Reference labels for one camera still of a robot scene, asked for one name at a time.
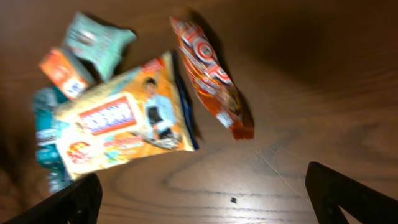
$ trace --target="white scratch line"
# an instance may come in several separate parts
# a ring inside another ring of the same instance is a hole
[[[309,204],[311,204],[311,202],[310,202],[309,200],[305,199],[305,197],[304,197],[303,195],[301,195],[301,194],[298,193],[296,190],[294,190],[293,187],[291,187],[291,186],[286,182],[286,180],[279,174],[279,172],[278,172],[275,168],[273,168],[273,167],[271,166],[271,164],[269,164],[269,162],[266,161],[255,149],[254,149],[254,152],[256,152],[257,155],[258,155],[264,162],[266,162],[266,164],[268,164],[268,166],[271,167],[271,169],[274,170],[276,174],[278,174],[278,176],[279,176],[280,179],[286,184],[286,186],[288,186],[288,187],[289,187],[294,193],[296,193],[298,196],[302,197],[306,202],[308,202]]]

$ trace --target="orange candy wrapper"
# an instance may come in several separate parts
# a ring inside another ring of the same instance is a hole
[[[248,109],[242,104],[231,78],[221,68],[202,28],[191,21],[171,18],[170,22],[178,37],[183,62],[197,97],[232,131],[235,140],[253,139],[254,125]]]

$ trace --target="wooden surface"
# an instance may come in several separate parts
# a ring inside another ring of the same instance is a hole
[[[77,10],[136,31],[121,72],[176,49],[169,16],[188,18],[196,11],[222,42],[256,124],[255,140],[234,142],[188,85],[201,149],[99,171],[104,190],[99,223],[316,223],[304,186],[310,161],[398,198],[398,8],[393,0],[14,0],[1,5],[3,220],[49,195],[46,170],[34,161],[30,102],[34,91],[50,85],[37,63],[62,41]]]

